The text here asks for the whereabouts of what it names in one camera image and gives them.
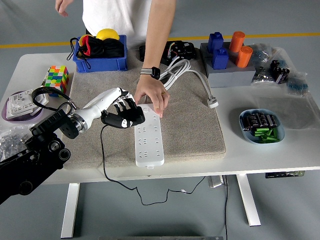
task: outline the person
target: person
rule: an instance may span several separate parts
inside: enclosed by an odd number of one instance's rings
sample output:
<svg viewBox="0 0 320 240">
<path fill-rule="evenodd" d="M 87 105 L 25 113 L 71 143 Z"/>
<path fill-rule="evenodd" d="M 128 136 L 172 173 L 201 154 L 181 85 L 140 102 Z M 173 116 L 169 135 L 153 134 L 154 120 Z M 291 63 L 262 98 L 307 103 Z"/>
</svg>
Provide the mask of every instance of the person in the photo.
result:
<svg viewBox="0 0 320 240">
<path fill-rule="evenodd" d="M 55 9 L 67 17 L 67 7 L 74 0 L 56 0 Z M 168 40 L 176 11 L 176 0 L 83 0 L 82 20 L 86 29 L 96 35 L 105 28 L 127 35 L 132 47 L 145 40 L 145 56 L 142 68 L 159 68 L 163 50 Z M 134 100 L 149 96 L 154 111 L 163 117 L 170 94 L 161 81 L 149 74 L 141 74 Z"/>
</svg>

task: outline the plug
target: plug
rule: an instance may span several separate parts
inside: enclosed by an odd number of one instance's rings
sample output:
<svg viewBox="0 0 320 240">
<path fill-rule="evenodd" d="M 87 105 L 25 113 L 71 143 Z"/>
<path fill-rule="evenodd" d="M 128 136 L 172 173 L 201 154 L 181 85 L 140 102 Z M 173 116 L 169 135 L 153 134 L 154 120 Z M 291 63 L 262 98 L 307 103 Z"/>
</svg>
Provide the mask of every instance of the plug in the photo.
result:
<svg viewBox="0 0 320 240">
<path fill-rule="evenodd" d="M 213 109 L 219 105 L 217 99 L 214 96 L 210 99 L 207 99 L 206 102 L 208 103 L 208 106 L 211 109 Z"/>
</svg>

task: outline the person's hand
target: person's hand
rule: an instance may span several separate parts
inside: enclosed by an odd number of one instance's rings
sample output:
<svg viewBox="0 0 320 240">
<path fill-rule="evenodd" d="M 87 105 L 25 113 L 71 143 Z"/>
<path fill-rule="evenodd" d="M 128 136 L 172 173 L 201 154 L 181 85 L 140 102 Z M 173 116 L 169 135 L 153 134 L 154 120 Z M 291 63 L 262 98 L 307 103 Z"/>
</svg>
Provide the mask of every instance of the person's hand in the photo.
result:
<svg viewBox="0 0 320 240">
<path fill-rule="evenodd" d="M 153 103 L 155 113 L 163 117 L 164 109 L 168 106 L 170 95 L 161 81 L 152 78 L 150 75 L 140 75 L 136 86 L 134 101 L 139 102 L 142 96 L 148 95 Z"/>
<path fill-rule="evenodd" d="M 74 0 L 55 0 L 55 10 L 63 17 L 68 17 L 66 13 L 67 6 L 72 4 Z"/>
</svg>

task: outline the power cord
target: power cord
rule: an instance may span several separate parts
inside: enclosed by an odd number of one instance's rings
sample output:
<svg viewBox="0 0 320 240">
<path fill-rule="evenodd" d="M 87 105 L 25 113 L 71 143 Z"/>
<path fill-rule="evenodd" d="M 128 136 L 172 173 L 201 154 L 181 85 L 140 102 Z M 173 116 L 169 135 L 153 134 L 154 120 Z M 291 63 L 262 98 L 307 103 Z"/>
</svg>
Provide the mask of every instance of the power cord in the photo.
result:
<svg viewBox="0 0 320 240">
<path fill-rule="evenodd" d="M 228 202 L 228 179 L 227 175 L 225 177 L 226 195 L 224 203 L 224 226 L 225 226 L 225 238 L 228 240 L 228 229 L 227 229 L 227 202 Z"/>
<path fill-rule="evenodd" d="M 102 149 L 102 160 L 103 160 L 103 172 L 104 172 L 104 175 L 105 175 L 106 179 L 108 179 L 110 182 L 114 182 L 114 183 L 120 184 L 121 186 L 123 186 L 124 188 L 126 188 L 126 189 L 128 189 L 128 190 L 130 190 L 130 191 L 136 190 L 136 192 L 138 193 L 138 195 L 139 195 L 139 197 L 140 197 L 141 204 L 142 204 L 143 206 L 150 206 L 150 205 L 154 205 L 154 204 L 163 204 L 163 203 L 165 203 L 165 202 L 168 200 L 168 194 L 169 194 L 169 192 L 183 193 L 183 194 L 192 194 L 192 193 L 196 190 L 196 188 L 198 187 L 198 185 L 205 179 L 206 176 L 204 176 L 204 177 L 201 179 L 201 181 L 199 181 L 199 182 L 197 183 L 197 185 L 195 185 L 194 189 L 193 189 L 191 192 L 187 192 L 187 191 L 185 191 L 184 189 L 181 189 L 181 190 L 171 190 L 170 188 L 168 188 L 168 190 L 167 190 L 167 192 L 166 192 L 166 198 L 165 198 L 164 201 L 156 201 L 156 202 L 152 202 L 152 203 L 148 203 L 148 204 L 144 203 L 143 200 L 142 200 L 142 196 L 141 196 L 141 194 L 140 194 L 137 186 L 136 186 L 136 187 L 133 187 L 133 188 L 128 187 L 128 186 L 124 185 L 123 183 L 121 183 L 121 182 L 119 182 L 119 181 L 117 181 L 117 180 L 114 180 L 114 179 L 112 179 L 112 178 L 109 178 L 108 175 L 107 175 L 107 172 L 106 172 L 105 150 L 104 150 L 104 143 L 103 143 L 103 137 L 102 137 L 103 130 L 104 130 L 107 126 L 108 126 L 108 125 L 103 126 L 103 128 L 101 129 L 101 132 L 100 132 L 100 140 L 101 140 L 101 149 Z"/>
<path fill-rule="evenodd" d="M 191 68 L 191 64 L 190 64 L 189 60 L 181 59 L 180 57 L 175 57 L 172 59 L 172 62 L 167 67 L 167 69 L 163 73 L 161 73 L 159 80 L 163 80 L 165 78 L 168 78 L 167 82 L 164 84 L 164 88 L 166 90 L 168 90 L 182 74 L 184 74 L 186 72 L 195 73 L 201 79 L 202 84 L 208 94 L 207 103 L 208 103 L 209 108 L 212 109 L 212 108 L 217 107 L 218 101 L 212 95 L 212 93 L 211 93 L 210 89 L 208 88 L 208 85 L 205 82 L 205 80 L 203 79 L 203 77 L 200 75 L 200 73 L 198 73 L 195 70 L 191 70 L 190 68 Z"/>
<path fill-rule="evenodd" d="M 58 108 L 45 106 L 45 105 L 42 105 L 41 103 L 39 103 L 37 101 L 37 99 L 36 99 L 37 96 L 39 96 L 41 94 L 58 94 L 58 95 L 62 96 L 63 98 L 65 98 L 67 101 L 62 103 Z M 38 106 L 40 108 L 43 108 L 43 109 L 48 109 L 48 110 L 51 110 L 51 111 L 54 111 L 54 112 L 59 111 L 64 105 L 69 105 L 70 106 L 70 110 L 67 113 L 67 115 L 69 115 L 73 111 L 73 109 L 77 109 L 76 104 L 72 101 L 72 99 L 68 95 L 64 94 L 59 89 L 56 89 L 55 87 L 51 87 L 51 86 L 42 86 L 42 87 L 39 87 L 39 88 L 35 89 L 32 92 L 31 98 L 32 98 L 32 102 L 36 106 Z"/>
</svg>

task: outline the yellow ball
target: yellow ball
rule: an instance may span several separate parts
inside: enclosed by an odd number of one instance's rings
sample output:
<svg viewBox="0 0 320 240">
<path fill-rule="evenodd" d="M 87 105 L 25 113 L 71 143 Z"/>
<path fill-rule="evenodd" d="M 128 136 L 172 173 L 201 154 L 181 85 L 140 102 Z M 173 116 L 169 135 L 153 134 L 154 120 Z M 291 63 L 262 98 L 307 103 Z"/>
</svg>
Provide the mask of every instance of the yellow ball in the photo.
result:
<svg viewBox="0 0 320 240">
<path fill-rule="evenodd" d="M 97 34 L 96 34 L 96 38 L 97 39 L 101 39 L 101 40 L 105 40 L 105 39 L 116 39 L 119 40 L 120 37 L 118 35 L 118 33 L 111 29 L 111 28 L 105 28 L 100 30 Z"/>
</svg>

